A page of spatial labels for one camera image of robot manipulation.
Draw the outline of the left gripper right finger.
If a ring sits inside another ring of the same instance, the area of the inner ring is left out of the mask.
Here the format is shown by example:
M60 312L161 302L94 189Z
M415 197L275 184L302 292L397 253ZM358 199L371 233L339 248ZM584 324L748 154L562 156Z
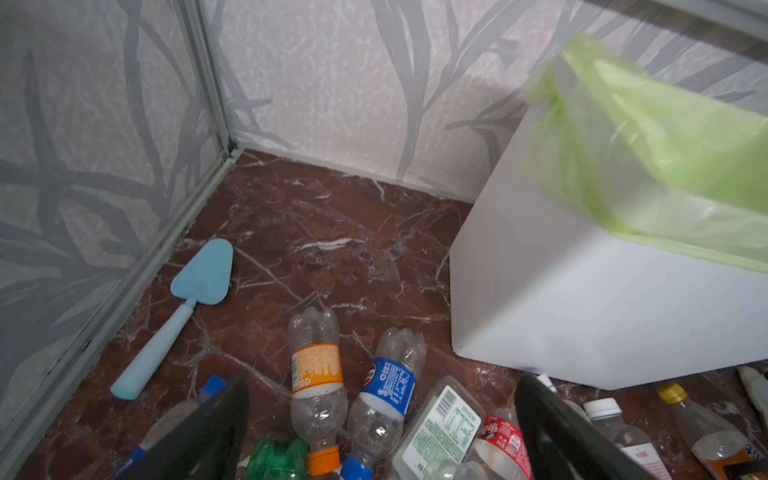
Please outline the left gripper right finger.
M653 479L533 375L518 379L514 404L536 479Z

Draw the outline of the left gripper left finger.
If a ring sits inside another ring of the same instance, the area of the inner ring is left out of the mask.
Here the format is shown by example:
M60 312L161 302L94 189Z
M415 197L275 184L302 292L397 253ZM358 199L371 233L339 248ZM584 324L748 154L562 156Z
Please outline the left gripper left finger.
M248 385L237 376L118 477L233 479L248 416Z

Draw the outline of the small green bottle yellow cap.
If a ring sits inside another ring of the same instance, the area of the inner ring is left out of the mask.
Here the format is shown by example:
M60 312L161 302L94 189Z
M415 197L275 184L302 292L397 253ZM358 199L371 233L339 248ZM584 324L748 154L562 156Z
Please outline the small green bottle yellow cap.
M300 439L280 442L263 439L254 447L245 470L246 480L307 480L309 445Z

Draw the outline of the square green label bottle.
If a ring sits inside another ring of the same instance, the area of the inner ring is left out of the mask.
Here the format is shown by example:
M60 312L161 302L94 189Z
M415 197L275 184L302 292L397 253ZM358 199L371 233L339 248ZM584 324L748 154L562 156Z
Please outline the square green label bottle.
M485 416L485 409L456 378L441 378L403 434L388 462L390 473L396 479L422 479L431 461L462 462Z

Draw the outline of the orange label clear bottle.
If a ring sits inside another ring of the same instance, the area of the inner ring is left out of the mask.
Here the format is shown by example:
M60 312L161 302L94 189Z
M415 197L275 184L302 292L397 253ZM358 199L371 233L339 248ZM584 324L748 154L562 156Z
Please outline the orange label clear bottle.
M348 413L338 320L329 309L307 307L289 322L291 422L309 446L312 477L340 467L338 437Z

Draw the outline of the blue label pepsi bottle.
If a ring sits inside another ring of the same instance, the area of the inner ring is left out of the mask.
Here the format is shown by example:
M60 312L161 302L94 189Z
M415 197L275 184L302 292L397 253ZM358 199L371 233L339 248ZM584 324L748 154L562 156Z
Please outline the blue label pepsi bottle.
M343 479L370 479L376 464L398 446L426 357L421 333L392 327L382 334L371 368L349 410L351 450L341 467Z

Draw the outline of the white bin with green liner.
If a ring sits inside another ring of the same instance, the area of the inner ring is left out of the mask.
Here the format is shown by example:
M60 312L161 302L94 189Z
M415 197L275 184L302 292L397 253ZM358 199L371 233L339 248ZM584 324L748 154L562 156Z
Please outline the white bin with green liner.
M767 119L577 34L450 249L464 358L605 390L767 356Z

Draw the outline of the square red text label bottle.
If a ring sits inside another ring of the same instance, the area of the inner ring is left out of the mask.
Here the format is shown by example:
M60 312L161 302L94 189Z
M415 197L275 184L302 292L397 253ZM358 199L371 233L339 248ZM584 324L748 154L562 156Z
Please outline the square red text label bottle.
M592 425L611 443L631 457L656 479L671 480L669 472L651 443L650 437L641 429L626 423L623 411L613 398L603 398L583 405Z

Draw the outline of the red label yellow cap bottle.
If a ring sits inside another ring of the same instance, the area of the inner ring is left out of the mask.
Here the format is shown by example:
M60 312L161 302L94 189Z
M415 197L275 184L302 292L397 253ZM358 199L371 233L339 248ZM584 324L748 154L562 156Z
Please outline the red label yellow cap bottle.
M531 480L533 472L512 403L485 417L473 443L472 459L490 479Z

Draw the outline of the blue cap clear bottle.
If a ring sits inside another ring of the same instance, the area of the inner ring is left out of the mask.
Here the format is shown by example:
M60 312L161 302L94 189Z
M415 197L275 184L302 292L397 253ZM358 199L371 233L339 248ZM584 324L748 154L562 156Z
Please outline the blue cap clear bottle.
M113 479L119 479L126 470L142 459L156 444L226 385L226 380L213 375L206 381L195 398L184 400L168 410L148 430L130 457L115 472Z

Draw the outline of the clear bottle white cap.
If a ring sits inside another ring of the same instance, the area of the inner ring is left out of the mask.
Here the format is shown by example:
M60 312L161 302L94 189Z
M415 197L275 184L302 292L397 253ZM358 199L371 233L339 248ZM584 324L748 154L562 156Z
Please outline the clear bottle white cap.
M584 409L577 405L575 402L565 399L564 397L561 397L558 393L558 390L550 377L546 374L540 374L536 376L537 380L542 383L547 389L549 389L552 393L554 393L560 400L562 400L566 405L568 405L571 409L573 409L576 413L578 413L583 419L585 419L588 423L591 422L589 417L587 416Z

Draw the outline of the brown label tea bottle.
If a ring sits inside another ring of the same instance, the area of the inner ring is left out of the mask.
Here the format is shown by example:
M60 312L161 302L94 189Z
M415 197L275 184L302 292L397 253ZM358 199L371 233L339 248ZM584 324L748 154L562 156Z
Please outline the brown label tea bottle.
M657 394L672 412L685 444L714 479L726 479L725 467L765 458L763 452L733 424L689 398L675 382Z

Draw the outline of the light blue spatula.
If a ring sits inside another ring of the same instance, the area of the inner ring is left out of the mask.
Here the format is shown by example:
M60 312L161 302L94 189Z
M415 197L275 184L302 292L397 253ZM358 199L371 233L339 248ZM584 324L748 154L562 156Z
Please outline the light blue spatula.
M234 249L228 240L205 243L171 282L171 294L182 303L144 345L111 385L110 392L121 400L135 400L143 391L176 339L191 318L195 307L217 305L227 296Z

